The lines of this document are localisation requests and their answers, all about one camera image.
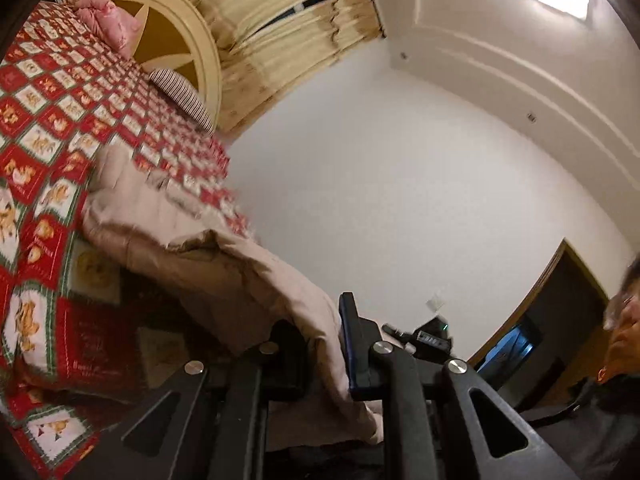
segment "person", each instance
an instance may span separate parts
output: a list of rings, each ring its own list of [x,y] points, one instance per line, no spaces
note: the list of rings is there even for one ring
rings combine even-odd
[[[640,254],[605,311],[611,330],[597,381],[585,381],[570,410],[522,414],[581,480],[640,478]]]

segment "pink pillow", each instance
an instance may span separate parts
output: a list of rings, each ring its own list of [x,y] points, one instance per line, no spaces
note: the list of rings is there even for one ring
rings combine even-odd
[[[132,42],[141,23],[111,0],[78,0],[78,17],[101,40],[125,59],[133,55]]]

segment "striped pillow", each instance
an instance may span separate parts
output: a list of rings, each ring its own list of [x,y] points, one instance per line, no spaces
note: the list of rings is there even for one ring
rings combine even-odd
[[[170,68],[159,68],[149,75],[149,80],[167,94],[189,117],[213,134],[211,117],[200,94],[187,78]]]

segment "beige blanket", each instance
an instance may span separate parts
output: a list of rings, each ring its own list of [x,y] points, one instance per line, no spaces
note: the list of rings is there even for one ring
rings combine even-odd
[[[308,343],[315,380],[304,399],[270,407],[268,449],[382,440],[382,418],[349,394],[333,301],[257,243],[233,235],[160,171],[145,174],[106,146],[83,215],[88,240],[133,272],[174,291],[234,354],[266,340],[277,319]]]

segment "ceiling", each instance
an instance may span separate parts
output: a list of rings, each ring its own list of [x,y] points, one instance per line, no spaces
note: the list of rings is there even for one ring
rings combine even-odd
[[[584,22],[537,0],[375,2],[395,68],[530,137],[640,248],[640,49],[607,0]]]

